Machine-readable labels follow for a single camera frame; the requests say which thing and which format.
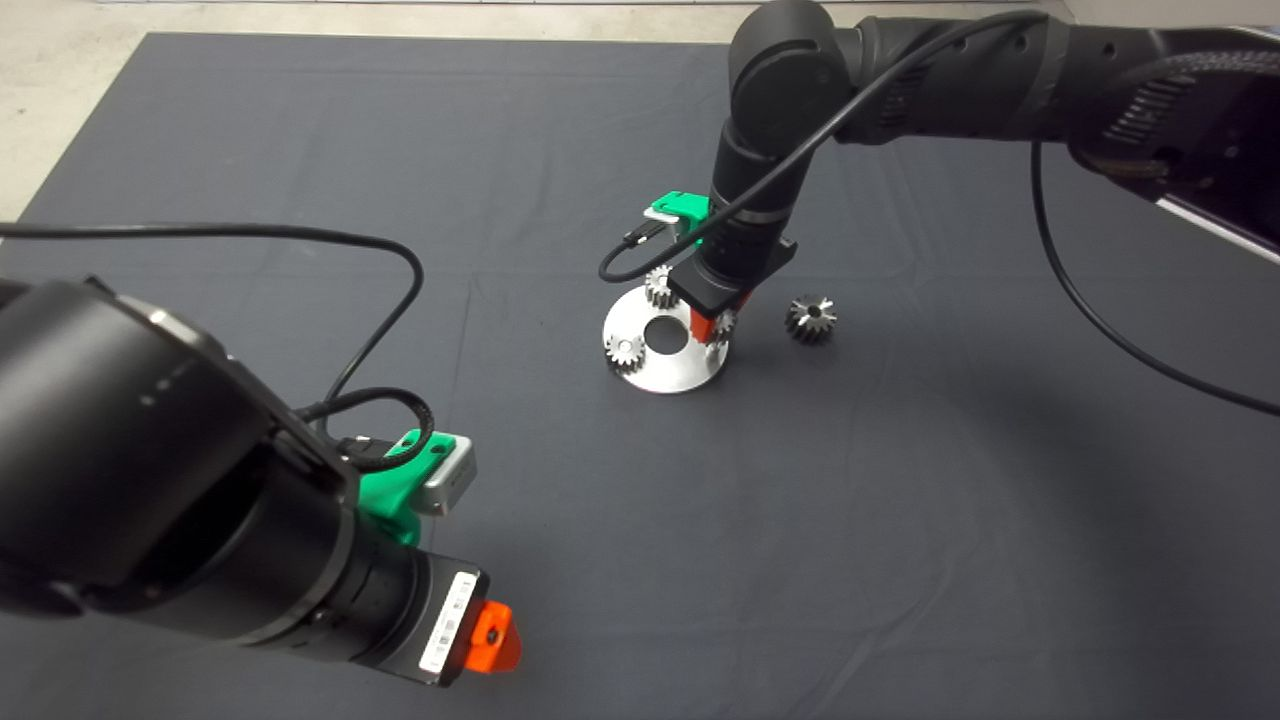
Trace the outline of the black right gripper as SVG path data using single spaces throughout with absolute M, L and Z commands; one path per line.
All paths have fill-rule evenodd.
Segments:
M 742 311 L 751 292 L 797 252 L 778 232 L 716 232 L 691 249 L 672 264 L 668 287 L 690 306 L 690 337 L 700 345 L 714 341 L 717 315 Z

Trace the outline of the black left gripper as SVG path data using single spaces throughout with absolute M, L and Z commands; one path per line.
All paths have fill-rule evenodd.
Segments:
M 417 548 L 410 551 L 410 601 L 375 648 L 375 669 L 431 687 L 471 673 L 515 671 L 522 641 L 512 609 L 486 600 L 492 579 L 480 566 Z

